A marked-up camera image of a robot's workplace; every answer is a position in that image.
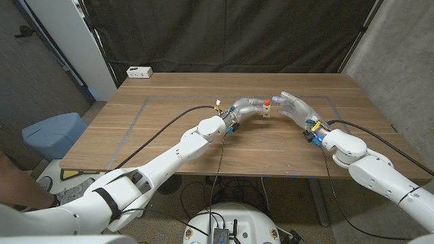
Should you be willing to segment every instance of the table leg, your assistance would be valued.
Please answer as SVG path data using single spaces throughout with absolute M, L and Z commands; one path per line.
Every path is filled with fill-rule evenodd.
M 317 208 L 319 223 L 322 226 L 326 227 L 329 225 L 329 221 L 318 179 L 309 178 L 307 179 L 307 184 L 309 185 L 309 189 L 311 189 L 312 197 L 315 202 L 315 207 Z

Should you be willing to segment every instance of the yellow label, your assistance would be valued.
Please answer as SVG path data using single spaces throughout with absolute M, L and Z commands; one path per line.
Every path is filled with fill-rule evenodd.
M 321 125 L 321 122 L 318 121 L 318 123 L 312 128 L 313 131 L 317 130 L 319 125 Z

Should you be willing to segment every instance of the gray wall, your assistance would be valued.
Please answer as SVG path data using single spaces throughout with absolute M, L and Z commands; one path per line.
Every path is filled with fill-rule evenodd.
M 343 73 L 434 169 L 434 1 L 384 1 Z

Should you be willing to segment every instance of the white power strip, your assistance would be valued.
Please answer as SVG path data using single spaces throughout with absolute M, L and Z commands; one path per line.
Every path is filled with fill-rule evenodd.
M 131 66 L 127 70 L 129 78 L 149 78 L 152 75 L 151 67 Z

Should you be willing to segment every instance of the black strap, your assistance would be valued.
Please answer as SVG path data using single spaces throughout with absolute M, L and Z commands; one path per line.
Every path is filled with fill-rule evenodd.
M 104 199 L 104 201 L 106 201 L 106 203 L 110 207 L 110 210 L 112 213 L 111 218 L 110 218 L 110 223 L 115 221 L 115 220 L 118 220 L 121 217 L 122 211 L 119 210 L 115 200 L 113 200 L 113 198 L 110 196 L 110 194 L 103 188 L 98 188 L 98 189 L 94 190 L 94 192 L 98 193 Z

